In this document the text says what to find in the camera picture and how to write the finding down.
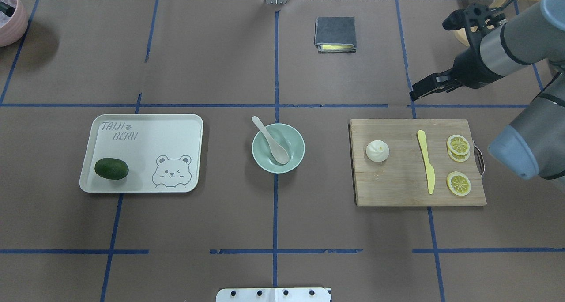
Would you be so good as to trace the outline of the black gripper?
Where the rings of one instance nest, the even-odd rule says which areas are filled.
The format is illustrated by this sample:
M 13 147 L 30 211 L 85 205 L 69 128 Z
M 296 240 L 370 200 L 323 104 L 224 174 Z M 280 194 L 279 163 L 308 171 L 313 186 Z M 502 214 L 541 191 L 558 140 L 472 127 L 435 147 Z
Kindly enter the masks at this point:
M 481 54 L 481 44 L 494 29 L 503 26 L 506 15 L 499 8 L 483 4 L 470 4 L 465 9 L 452 12 L 443 21 L 445 30 L 463 29 L 469 42 L 468 49 L 456 56 L 453 67 L 443 73 L 432 73 L 412 85 L 410 97 L 417 101 L 427 95 L 454 90 L 458 87 L 478 89 L 502 79 L 500 72 L 494 72 Z

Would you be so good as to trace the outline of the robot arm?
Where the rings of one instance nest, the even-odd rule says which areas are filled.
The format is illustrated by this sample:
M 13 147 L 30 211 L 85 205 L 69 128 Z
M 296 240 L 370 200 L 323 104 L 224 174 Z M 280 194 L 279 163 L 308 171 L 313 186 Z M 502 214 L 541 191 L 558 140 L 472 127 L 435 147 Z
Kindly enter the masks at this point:
M 480 89 L 546 62 L 555 76 L 490 143 L 489 153 L 517 177 L 564 181 L 564 0 L 540 0 L 505 19 L 503 6 L 469 4 L 452 12 L 444 30 L 462 29 L 468 48 L 450 69 L 414 83 L 411 99 L 459 87 Z

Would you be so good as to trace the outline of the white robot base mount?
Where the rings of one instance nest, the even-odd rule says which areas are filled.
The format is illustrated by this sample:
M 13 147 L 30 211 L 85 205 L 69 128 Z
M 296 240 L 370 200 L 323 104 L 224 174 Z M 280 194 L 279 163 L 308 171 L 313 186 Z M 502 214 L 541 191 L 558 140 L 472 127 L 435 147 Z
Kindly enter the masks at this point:
M 271 287 L 224 288 L 218 291 L 216 302 L 331 302 L 330 288 Z

